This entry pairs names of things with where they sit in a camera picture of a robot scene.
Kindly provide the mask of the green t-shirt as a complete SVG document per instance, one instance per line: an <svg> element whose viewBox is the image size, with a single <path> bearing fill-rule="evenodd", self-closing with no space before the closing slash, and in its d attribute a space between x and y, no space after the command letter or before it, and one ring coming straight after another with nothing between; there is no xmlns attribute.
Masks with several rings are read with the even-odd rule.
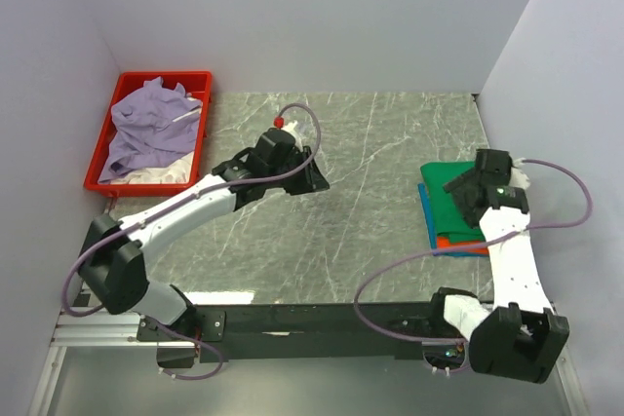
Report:
<svg viewBox="0 0 624 416"><path fill-rule="evenodd" d="M462 218L454 204L452 195L444 185L464 172L472 169L472 161L430 162L420 167L423 183L433 212L438 236L448 237L452 242L485 240L479 227L471 228Z"/></svg>

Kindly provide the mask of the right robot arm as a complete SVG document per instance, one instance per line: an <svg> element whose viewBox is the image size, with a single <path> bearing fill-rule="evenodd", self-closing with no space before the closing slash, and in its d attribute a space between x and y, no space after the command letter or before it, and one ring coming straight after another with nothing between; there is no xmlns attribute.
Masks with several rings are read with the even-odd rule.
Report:
<svg viewBox="0 0 624 416"><path fill-rule="evenodd" d="M566 318L554 313L533 255L525 184L510 154L480 149L474 166L446 183L462 219L479 227L488 244L493 303L448 287L432 297L428 325L466 340L478 373L530 383L545 382L569 336Z"/></svg>

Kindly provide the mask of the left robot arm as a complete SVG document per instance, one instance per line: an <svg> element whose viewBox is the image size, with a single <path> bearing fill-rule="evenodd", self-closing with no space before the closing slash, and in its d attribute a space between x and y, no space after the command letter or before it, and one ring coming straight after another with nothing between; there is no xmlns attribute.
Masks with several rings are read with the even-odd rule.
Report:
<svg viewBox="0 0 624 416"><path fill-rule="evenodd" d="M160 323L172 339L194 330L196 308L176 286L149 279L148 259L205 223L282 189L291 196L330 185L315 163L317 145L299 145L291 131L271 128L253 147L217 165L195 185L134 215L94 219L77 273L111 315L134 312Z"/></svg>

